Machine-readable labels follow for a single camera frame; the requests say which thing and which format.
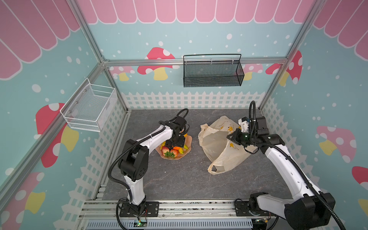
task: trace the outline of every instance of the fruit bowl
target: fruit bowl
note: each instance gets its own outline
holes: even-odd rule
[[[162,154],[162,152],[161,152],[161,146],[158,146],[157,148],[156,148],[156,151],[160,154],[160,156],[163,158],[163,159],[167,159],[167,160],[179,160],[180,158],[182,158],[183,156],[185,156],[187,153],[189,153],[190,152],[190,150],[192,149],[191,148],[191,144],[192,144],[192,137],[191,136],[187,136],[187,137],[185,137],[185,143],[184,143],[187,147],[188,147],[188,149],[184,149],[183,148],[183,150],[184,150],[184,153],[183,154],[178,154],[178,156],[177,157],[175,157],[175,158],[172,158],[172,157],[169,157],[169,156],[164,156],[163,154]]]

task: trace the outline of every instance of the wallpaper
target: wallpaper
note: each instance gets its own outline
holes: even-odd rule
[[[97,64],[65,0],[16,2],[0,1],[0,185]]]
[[[313,0],[78,0],[106,59],[287,54]]]
[[[272,65],[243,64],[242,85],[232,87],[184,88],[183,66],[114,66],[109,70],[131,109],[238,108],[249,107],[252,100],[260,104],[278,71],[266,71]]]
[[[38,113],[52,119],[53,106]],[[72,130],[65,125],[0,214],[0,229],[74,229],[84,202],[92,199],[99,186],[123,117],[123,108],[117,103],[101,132]],[[47,123],[40,120],[38,125]]]
[[[333,195],[346,229],[367,229],[368,62],[357,55],[359,46],[344,47],[338,39],[312,28],[299,49],[303,67],[298,83],[288,76],[297,66],[294,58],[263,114],[307,176]],[[331,221],[325,229],[333,226]]]

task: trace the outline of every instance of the white wire basket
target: white wire basket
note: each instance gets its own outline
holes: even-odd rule
[[[60,113],[71,128],[100,132],[116,101],[115,88],[93,85],[86,78]]]

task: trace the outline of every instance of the strawberry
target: strawberry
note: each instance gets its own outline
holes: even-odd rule
[[[169,148],[168,148],[168,147],[163,146],[163,147],[162,147],[161,152],[162,152],[162,155],[166,156],[166,153],[167,153],[167,152],[170,152],[170,150],[169,150]]]
[[[173,158],[177,157],[179,155],[179,151],[176,149],[170,150],[170,152],[173,154]]]

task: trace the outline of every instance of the toy fruit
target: toy fruit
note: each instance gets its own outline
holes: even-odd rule
[[[172,149],[170,150],[170,153],[172,153],[173,155],[171,156],[172,158],[175,158],[179,155],[179,151],[176,149]]]
[[[161,152],[162,152],[162,155],[166,156],[166,153],[170,152],[170,150],[168,147],[163,146]]]
[[[166,141],[162,142],[160,149],[162,150],[162,147],[164,147],[166,144]]]

